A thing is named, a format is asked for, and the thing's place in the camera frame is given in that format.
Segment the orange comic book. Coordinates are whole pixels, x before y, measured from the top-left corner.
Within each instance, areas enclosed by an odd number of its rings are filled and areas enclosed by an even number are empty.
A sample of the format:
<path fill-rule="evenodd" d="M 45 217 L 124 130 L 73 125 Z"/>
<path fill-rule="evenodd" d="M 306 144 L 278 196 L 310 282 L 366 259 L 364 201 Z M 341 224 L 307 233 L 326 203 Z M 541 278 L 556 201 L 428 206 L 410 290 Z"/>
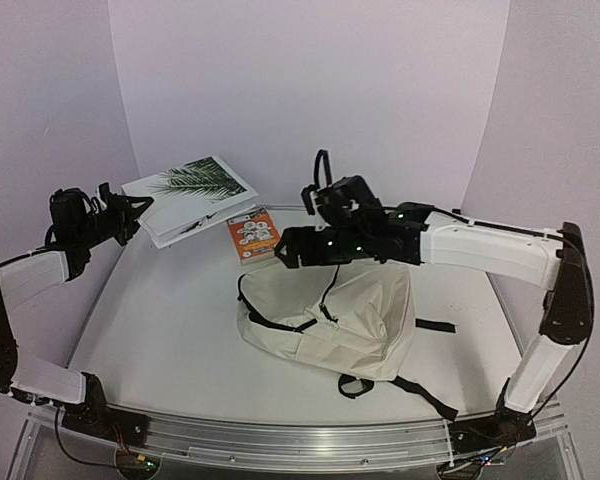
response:
<path fill-rule="evenodd" d="M 274 257 L 280 234 L 266 208 L 235 216 L 227 221 L 227 226 L 242 266 Z"/>

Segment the white palm leaf book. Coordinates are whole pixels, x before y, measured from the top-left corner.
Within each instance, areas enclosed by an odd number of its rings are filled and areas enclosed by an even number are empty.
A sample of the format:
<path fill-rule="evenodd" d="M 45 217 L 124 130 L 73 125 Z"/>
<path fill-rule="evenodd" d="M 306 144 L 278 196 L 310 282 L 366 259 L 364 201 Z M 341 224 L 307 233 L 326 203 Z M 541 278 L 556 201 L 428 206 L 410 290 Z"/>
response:
<path fill-rule="evenodd" d="M 122 186 L 153 203 L 139 223 L 162 249 L 255 206 L 258 192 L 222 159 L 208 156 Z"/>

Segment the beige canvas backpack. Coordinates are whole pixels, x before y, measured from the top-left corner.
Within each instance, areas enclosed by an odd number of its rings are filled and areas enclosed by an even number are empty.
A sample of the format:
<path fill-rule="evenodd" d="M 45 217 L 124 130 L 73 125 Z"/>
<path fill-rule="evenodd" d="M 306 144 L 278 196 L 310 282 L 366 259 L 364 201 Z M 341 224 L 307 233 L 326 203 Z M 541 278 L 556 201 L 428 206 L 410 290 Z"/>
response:
<path fill-rule="evenodd" d="M 279 261 L 237 280 L 237 326 L 244 341 L 278 358 L 338 374 L 356 399 L 388 382 L 422 397 L 449 422 L 458 412 L 399 374 L 421 322 L 407 265 L 359 260 L 289 269 Z"/>

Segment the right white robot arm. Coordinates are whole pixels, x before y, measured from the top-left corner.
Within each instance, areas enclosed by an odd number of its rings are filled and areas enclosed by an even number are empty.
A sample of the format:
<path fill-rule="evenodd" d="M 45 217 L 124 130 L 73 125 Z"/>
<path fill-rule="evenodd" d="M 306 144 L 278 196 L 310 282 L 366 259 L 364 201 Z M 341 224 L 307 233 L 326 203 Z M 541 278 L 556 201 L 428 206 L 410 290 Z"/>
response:
<path fill-rule="evenodd" d="M 467 218 L 427 206 L 378 211 L 322 227 L 289 227 L 283 261 L 291 267 L 336 265 L 369 257 L 410 265 L 481 271 L 522 334 L 525 350 L 504 389 L 506 409 L 531 412 L 577 345 L 586 346 L 595 295 L 579 225 L 530 228 Z"/>

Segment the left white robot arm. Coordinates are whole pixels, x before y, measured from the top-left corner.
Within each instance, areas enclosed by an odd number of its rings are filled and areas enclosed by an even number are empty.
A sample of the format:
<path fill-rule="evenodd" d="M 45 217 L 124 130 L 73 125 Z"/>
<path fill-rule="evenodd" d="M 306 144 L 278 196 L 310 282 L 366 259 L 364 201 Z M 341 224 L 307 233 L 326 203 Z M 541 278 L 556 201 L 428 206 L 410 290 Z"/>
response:
<path fill-rule="evenodd" d="M 28 345 L 25 311 L 53 289 L 81 276 L 95 247 L 114 240 L 124 246 L 152 205 L 149 196 L 97 195 L 60 189 L 49 200 L 51 225 L 42 246 L 0 262 L 0 393 L 24 403 L 76 405 L 77 420 L 94 435 L 107 434 L 114 413 L 87 396 L 86 374 L 54 363 Z"/>

